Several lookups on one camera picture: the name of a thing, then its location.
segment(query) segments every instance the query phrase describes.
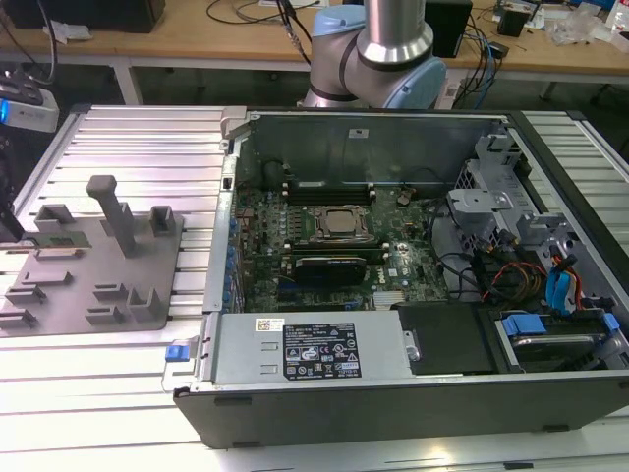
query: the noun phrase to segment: computer case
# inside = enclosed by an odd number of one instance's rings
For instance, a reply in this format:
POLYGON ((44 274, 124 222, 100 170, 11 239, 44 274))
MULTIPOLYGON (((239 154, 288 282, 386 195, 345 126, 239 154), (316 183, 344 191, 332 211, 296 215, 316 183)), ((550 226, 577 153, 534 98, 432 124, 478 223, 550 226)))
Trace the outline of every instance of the computer case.
MULTIPOLYGON (((165 0, 41 0, 52 20, 86 25, 91 30, 151 32, 165 0)), ((36 0, 5 0, 3 6, 16 28, 41 28, 36 0)))

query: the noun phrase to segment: black box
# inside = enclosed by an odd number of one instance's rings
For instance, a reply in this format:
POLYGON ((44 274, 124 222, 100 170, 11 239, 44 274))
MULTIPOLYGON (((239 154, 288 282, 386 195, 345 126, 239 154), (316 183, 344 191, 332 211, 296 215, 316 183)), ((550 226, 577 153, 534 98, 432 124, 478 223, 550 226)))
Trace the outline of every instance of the black box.
MULTIPOLYGON (((51 20, 86 25, 91 30, 151 32, 164 11, 165 0, 41 0, 51 20)), ((36 0, 4 0, 4 10, 16 28, 41 28, 36 0)))
POLYGON ((456 57, 472 12, 472 0, 428 0, 425 19, 434 32, 432 54, 456 57))
POLYGON ((524 24, 531 18, 531 12, 520 8, 505 8, 498 23, 498 34, 520 37, 524 24))

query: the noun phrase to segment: warning label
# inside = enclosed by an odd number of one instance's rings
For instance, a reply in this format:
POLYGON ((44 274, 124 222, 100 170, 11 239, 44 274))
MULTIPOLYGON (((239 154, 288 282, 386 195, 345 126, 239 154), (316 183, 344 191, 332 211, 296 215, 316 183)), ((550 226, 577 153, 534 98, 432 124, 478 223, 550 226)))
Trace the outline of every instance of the warning label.
POLYGON ((289 381, 360 376, 361 361, 353 323, 284 326, 284 377, 289 381))

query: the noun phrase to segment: wooden table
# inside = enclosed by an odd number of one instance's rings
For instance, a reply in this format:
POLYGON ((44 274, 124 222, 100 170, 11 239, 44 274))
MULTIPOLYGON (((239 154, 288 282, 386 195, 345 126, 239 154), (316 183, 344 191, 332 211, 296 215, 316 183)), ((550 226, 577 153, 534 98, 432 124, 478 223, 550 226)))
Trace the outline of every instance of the wooden table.
MULTIPOLYGON (((221 0, 212 14, 239 21, 232 12, 236 0, 221 0)), ((167 0, 160 23, 151 34, 93 31, 93 40, 59 45, 59 61, 68 64, 107 65, 114 69, 127 104, 142 103, 133 67, 185 67, 193 69, 256 69, 268 71, 307 71, 299 53, 284 29, 274 25, 223 25, 205 14, 209 0, 167 0)), ((476 0, 473 14, 477 25, 490 40, 510 47, 499 77, 501 79, 546 82, 629 83, 629 54, 610 44, 555 46, 545 32, 526 31, 519 38, 499 36, 490 13, 483 8, 491 0, 476 0)), ((299 16, 310 28, 316 9, 299 16)), ((261 17, 273 14, 268 7, 251 6, 247 13, 261 17)), ((41 30, 12 29, 14 36, 38 61, 50 61, 48 38, 41 30)), ((303 40, 307 52, 310 46, 303 40)), ((6 34, 0 34, 0 60, 24 62, 6 34)), ((456 87, 479 60, 478 50, 466 39, 458 57, 446 59, 448 85, 456 87)), ((441 100, 447 107, 447 100, 441 100)))

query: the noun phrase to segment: aluminum extrusion table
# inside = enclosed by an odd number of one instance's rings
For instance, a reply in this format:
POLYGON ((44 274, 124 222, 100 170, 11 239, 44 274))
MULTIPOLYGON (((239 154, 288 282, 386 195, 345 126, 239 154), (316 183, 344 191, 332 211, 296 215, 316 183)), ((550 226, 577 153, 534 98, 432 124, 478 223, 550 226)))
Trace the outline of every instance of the aluminum extrusion table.
MULTIPOLYGON (((200 332, 222 162, 220 113, 211 107, 93 107, 71 115, 41 159, 16 201, 27 227, 44 203, 97 214, 84 196, 95 173, 113 173, 120 200, 134 211, 170 205, 185 214, 186 225, 172 320, 164 330, 0 337, 3 470, 481 471, 504 470, 503 463, 513 461, 552 471, 626 470, 629 408, 568 433, 207 449, 163 392, 161 377, 165 347, 200 332)), ((528 118, 627 249, 626 165, 587 122, 555 112, 528 118)), ((552 207, 551 196, 543 198, 552 207)), ((0 293, 24 258, 0 255, 0 293)), ((191 366, 179 368, 185 374, 191 366)))

